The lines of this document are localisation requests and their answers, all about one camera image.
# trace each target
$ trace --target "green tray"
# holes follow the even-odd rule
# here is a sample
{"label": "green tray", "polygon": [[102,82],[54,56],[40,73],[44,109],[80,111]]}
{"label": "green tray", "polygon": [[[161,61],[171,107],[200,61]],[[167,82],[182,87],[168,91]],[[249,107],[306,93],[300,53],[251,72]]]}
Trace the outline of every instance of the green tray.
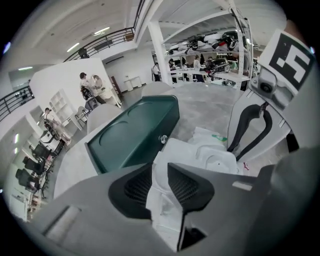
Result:
{"label": "green tray", "polygon": [[145,96],[112,120],[85,146],[98,173],[152,163],[179,120],[173,95]]}

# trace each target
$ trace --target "balcony railing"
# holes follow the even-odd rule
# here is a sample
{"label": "balcony railing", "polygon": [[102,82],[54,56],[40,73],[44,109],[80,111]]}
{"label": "balcony railing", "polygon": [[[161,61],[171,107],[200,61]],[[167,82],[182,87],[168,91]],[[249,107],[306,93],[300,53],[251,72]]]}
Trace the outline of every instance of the balcony railing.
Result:
{"label": "balcony railing", "polygon": [[134,36],[135,33],[133,27],[109,33],[86,44],[74,54],[70,55],[64,62],[81,59],[80,54],[82,55],[83,53],[87,54],[88,57],[91,57],[106,48],[110,48],[123,42],[132,41]]}
{"label": "balcony railing", "polygon": [[0,99],[0,122],[12,111],[34,99],[30,86],[16,90]]}

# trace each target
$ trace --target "white table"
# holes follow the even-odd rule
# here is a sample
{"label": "white table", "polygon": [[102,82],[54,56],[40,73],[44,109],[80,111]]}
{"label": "white table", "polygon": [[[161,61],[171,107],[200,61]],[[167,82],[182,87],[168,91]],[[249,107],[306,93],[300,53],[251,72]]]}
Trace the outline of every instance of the white table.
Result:
{"label": "white table", "polygon": [[[221,85],[193,83],[169,90],[164,95],[175,95],[178,98],[180,119],[172,131],[171,137],[187,142],[196,127],[205,128],[228,136],[233,105],[243,91]],[[74,145],[62,160],[54,189],[54,198],[61,195],[76,183],[96,176],[97,172],[87,154],[85,143],[89,142],[110,120],[84,137]],[[252,122],[243,135],[246,142],[258,134],[259,122]],[[285,140],[269,149],[264,154],[248,162],[251,176],[257,176],[261,167],[276,164],[288,154]]]}

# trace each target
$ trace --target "black office chair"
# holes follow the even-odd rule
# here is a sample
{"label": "black office chair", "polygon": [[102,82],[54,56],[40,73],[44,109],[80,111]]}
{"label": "black office chair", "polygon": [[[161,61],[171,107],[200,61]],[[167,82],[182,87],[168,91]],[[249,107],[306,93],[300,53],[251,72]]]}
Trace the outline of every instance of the black office chair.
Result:
{"label": "black office chair", "polygon": [[24,163],[24,167],[26,169],[34,171],[36,175],[42,175],[46,171],[45,170],[46,161],[36,163],[35,161],[33,161],[32,159],[26,156],[22,162]]}
{"label": "black office chair", "polygon": [[40,187],[40,182],[38,177],[34,177],[26,169],[18,169],[15,173],[15,177],[18,179],[19,185],[25,187],[25,189],[32,194],[35,194],[41,190],[41,198],[45,199],[44,189],[47,187],[46,182],[42,187]]}

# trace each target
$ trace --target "metal bolt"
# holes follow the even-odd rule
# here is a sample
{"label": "metal bolt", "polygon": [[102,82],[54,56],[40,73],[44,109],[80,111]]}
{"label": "metal bolt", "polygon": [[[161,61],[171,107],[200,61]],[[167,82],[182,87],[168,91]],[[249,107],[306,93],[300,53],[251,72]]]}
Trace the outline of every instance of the metal bolt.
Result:
{"label": "metal bolt", "polygon": [[166,144],[167,139],[168,139],[167,135],[159,136],[159,141],[161,141],[162,144]]}

